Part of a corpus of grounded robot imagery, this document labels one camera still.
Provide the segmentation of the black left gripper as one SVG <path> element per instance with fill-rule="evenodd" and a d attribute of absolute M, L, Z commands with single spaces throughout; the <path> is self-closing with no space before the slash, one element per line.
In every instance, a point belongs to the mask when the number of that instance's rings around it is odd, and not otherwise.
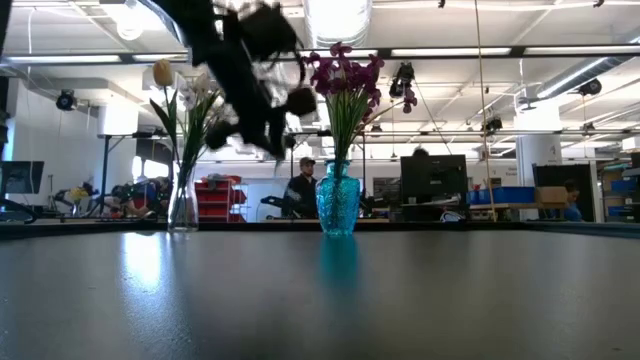
<path fill-rule="evenodd" d="M 238 117 L 235 124 L 219 120 L 211 130 L 251 130 L 251 143 L 272 157 L 285 155 L 286 113 L 272 107 L 252 63 L 279 53 L 278 46 L 265 42 L 213 42 L 207 46 L 207 65 Z"/>

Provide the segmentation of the blue glass vase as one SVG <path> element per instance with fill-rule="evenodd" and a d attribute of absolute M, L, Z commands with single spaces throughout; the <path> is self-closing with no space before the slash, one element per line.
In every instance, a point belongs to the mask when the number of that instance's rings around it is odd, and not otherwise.
<path fill-rule="evenodd" d="M 348 160 L 327 160 L 326 175 L 316 184 L 316 205 L 323 232 L 351 235 L 359 217 L 361 184 L 348 175 Z"/>

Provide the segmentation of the clear glass vase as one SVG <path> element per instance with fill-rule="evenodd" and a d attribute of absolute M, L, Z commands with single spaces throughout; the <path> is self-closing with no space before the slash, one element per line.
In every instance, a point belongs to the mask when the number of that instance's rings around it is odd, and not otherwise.
<path fill-rule="evenodd" d="M 169 232 L 194 232 L 199 228 L 199 209 L 194 168 L 180 163 L 174 174 L 168 206 Z"/>

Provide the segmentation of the red shelf rack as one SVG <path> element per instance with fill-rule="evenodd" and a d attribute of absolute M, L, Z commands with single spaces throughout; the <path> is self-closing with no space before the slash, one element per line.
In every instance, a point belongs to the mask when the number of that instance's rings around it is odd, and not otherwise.
<path fill-rule="evenodd" d="M 201 223 L 245 223 L 248 187 L 235 175 L 210 175 L 195 182 Z"/>

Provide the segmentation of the black computer monitor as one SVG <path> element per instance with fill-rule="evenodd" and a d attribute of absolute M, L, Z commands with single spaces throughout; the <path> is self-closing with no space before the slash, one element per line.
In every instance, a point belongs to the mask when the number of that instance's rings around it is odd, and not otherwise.
<path fill-rule="evenodd" d="M 441 221 L 453 213 L 464 221 L 468 177 L 464 155 L 414 155 L 401 158 L 401 209 L 405 222 Z"/>

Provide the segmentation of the black table mat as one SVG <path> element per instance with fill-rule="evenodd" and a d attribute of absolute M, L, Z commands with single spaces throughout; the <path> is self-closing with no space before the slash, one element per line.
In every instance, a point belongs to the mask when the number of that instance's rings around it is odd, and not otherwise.
<path fill-rule="evenodd" d="M 102 233 L 0 242 L 0 360 L 640 360 L 640 239 Z"/>

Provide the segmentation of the rig light bar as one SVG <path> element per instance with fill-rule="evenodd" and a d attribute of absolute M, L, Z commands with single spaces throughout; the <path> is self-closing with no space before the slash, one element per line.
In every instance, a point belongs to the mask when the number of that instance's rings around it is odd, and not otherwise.
<path fill-rule="evenodd" d="M 353 60 L 367 60 L 371 55 L 384 60 L 468 60 L 478 56 L 489 59 L 508 58 L 587 58 L 640 56 L 640 44 L 598 44 L 598 45 L 519 45 L 488 47 L 444 47 L 444 48 L 356 48 L 346 54 Z M 167 59 L 176 63 L 191 60 L 188 51 L 164 53 L 66 53 L 66 54 L 9 54 L 0 56 L 0 64 L 30 66 L 68 66 L 68 65 L 110 65 L 110 64 L 149 64 Z"/>

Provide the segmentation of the blue plastic bin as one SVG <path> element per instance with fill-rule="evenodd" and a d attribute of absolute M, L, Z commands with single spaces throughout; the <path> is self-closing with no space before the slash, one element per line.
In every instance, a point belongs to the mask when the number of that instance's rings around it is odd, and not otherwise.
<path fill-rule="evenodd" d="M 534 203 L 534 187 L 505 186 L 492 189 L 493 196 L 490 196 L 488 189 L 472 190 L 467 193 L 466 201 L 470 205 L 513 204 L 513 203 Z"/>

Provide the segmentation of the dark side monitor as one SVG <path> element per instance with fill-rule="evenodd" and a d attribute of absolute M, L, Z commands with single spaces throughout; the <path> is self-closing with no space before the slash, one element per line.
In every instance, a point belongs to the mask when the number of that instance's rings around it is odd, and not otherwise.
<path fill-rule="evenodd" d="M 27 205 L 35 205 L 44 172 L 43 161 L 0 162 L 0 200 L 18 195 Z"/>

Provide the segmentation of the black panel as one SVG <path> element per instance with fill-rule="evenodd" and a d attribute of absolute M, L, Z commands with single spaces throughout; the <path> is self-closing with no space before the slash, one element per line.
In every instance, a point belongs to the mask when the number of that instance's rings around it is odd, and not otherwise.
<path fill-rule="evenodd" d="M 594 177 L 588 164 L 534 166 L 534 183 L 538 187 L 561 186 L 572 183 L 578 192 L 574 207 L 586 222 L 596 221 Z"/>

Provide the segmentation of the cardboard box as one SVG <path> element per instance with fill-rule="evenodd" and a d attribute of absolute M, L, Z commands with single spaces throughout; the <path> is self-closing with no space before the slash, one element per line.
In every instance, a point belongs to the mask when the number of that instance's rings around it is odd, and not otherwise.
<path fill-rule="evenodd" d="M 568 192 L 564 186 L 543 186 L 535 188 L 535 201 L 540 204 L 565 204 Z"/>

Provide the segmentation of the shelf with blue bins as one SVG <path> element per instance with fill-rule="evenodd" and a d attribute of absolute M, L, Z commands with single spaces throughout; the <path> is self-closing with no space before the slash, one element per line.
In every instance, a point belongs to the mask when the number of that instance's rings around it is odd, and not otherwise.
<path fill-rule="evenodd" d="M 605 162 L 598 180 L 604 221 L 640 224 L 640 162 Z"/>

